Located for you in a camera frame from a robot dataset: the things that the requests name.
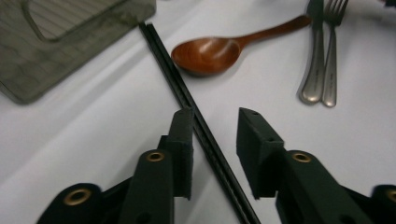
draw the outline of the fork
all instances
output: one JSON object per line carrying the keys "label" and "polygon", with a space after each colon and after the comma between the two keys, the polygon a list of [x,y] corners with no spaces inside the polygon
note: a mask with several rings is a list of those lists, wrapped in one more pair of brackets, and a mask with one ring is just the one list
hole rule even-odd
{"label": "fork", "polygon": [[324,11],[324,20],[330,27],[329,48],[325,63],[322,103],[334,107],[337,101],[337,43],[335,27],[341,25],[348,0],[330,0]]}

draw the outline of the silicone mat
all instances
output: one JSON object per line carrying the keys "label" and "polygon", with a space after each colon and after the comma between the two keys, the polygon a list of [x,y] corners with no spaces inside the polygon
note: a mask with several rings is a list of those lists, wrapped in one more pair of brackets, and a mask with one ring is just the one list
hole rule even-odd
{"label": "silicone mat", "polygon": [[155,0],[0,0],[0,91],[32,103],[155,10]]}

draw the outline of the metal knife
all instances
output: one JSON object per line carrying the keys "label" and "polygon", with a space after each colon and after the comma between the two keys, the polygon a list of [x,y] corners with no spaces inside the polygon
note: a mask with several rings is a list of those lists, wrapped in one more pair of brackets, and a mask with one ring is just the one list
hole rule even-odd
{"label": "metal knife", "polygon": [[313,48],[300,99],[305,103],[315,104],[320,101],[324,86],[323,0],[310,0],[306,13],[312,19]]}

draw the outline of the chopstick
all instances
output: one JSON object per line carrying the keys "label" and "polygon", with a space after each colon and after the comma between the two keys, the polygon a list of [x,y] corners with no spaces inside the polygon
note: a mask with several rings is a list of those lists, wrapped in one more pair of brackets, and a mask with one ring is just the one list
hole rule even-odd
{"label": "chopstick", "polygon": [[140,23],[139,28],[181,107],[193,108],[195,134],[239,221],[247,224],[260,223],[154,26]]}

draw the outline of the brass screw insert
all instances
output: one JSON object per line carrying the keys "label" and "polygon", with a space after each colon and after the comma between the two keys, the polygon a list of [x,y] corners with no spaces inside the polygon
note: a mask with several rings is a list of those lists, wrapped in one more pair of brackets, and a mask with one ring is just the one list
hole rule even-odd
{"label": "brass screw insert", "polygon": [[163,158],[165,158],[165,155],[161,152],[151,152],[147,156],[148,161],[161,161]]}
{"label": "brass screw insert", "polygon": [[311,162],[312,161],[312,159],[309,156],[305,155],[304,153],[300,153],[300,152],[294,153],[292,157],[299,162]]}
{"label": "brass screw insert", "polygon": [[75,189],[64,198],[64,203],[70,206],[84,203],[91,197],[91,191],[88,189]]}
{"label": "brass screw insert", "polygon": [[391,201],[396,203],[396,189],[388,189],[387,190],[387,195],[388,195],[388,198],[390,198]]}

